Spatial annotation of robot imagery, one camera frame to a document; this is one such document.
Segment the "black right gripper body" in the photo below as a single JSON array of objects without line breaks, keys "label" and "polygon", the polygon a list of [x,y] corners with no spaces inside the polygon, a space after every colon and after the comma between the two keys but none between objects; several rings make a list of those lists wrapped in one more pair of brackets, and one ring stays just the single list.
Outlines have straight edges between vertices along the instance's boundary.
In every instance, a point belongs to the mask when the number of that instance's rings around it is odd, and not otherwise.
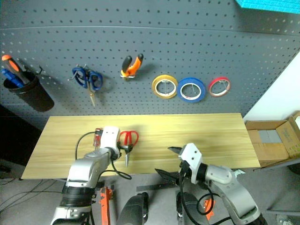
[{"label": "black right gripper body", "polygon": [[181,160],[179,175],[190,175],[190,157],[180,154],[179,158]]}]

